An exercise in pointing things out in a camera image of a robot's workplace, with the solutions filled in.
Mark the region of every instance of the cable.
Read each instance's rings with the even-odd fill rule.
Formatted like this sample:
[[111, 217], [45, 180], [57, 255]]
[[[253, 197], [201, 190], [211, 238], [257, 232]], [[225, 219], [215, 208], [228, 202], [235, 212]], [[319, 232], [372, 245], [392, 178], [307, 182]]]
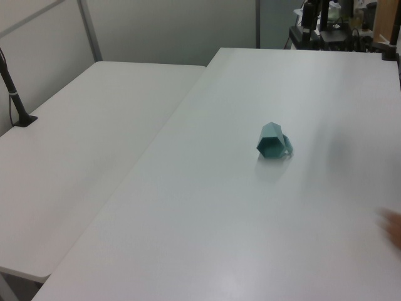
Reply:
[[[6, 69], [7, 69], [7, 60], [6, 60], [6, 57], [5, 57], [5, 55], [4, 55], [4, 53], [3, 53], [1, 48], [0, 48], [0, 55], [1, 55], [1, 60], [4, 62], [5, 66], [6, 66]], [[14, 126], [13, 117], [11, 115], [11, 95], [10, 94], [8, 94], [8, 112], [9, 112], [9, 115], [10, 115], [11, 125]]]
[[8, 95], [8, 107], [9, 107], [8, 112], [10, 114], [10, 122], [11, 122], [11, 125], [14, 126], [13, 117], [11, 116], [11, 95], [10, 94]]
[[6, 61], [6, 57], [4, 56], [4, 53], [2, 51], [2, 49], [0, 48], [0, 55], [1, 55], [1, 59], [4, 62], [4, 64], [6, 65], [6, 69], [7, 69], [7, 61]]
[[358, 34], [358, 39], [360, 39], [360, 38], [361, 38], [361, 36], [360, 36], [360, 34], [359, 34], [359, 30], [358, 30], [358, 28], [353, 28], [353, 29], [352, 29], [352, 35], [353, 35], [353, 31], [354, 31], [354, 30], [356, 30], [356, 31], [357, 31], [357, 34]]
[[283, 48], [283, 50], [285, 50], [285, 49], [287, 48], [288, 42], [289, 42], [289, 37], [288, 37], [288, 39], [287, 39], [287, 42], [286, 42], [286, 44], [284, 45], [284, 48]]

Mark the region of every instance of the white tabletop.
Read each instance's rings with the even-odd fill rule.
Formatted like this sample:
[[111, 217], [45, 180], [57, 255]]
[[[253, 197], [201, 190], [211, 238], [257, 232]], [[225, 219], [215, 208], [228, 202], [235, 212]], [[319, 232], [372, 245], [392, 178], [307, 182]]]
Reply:
[[400, 183], [396, 63], [221, 49], [34, 300], [398, 300]]
[[204, 71], [96, 63], [0, 138], [0, 272], [44, 281]]

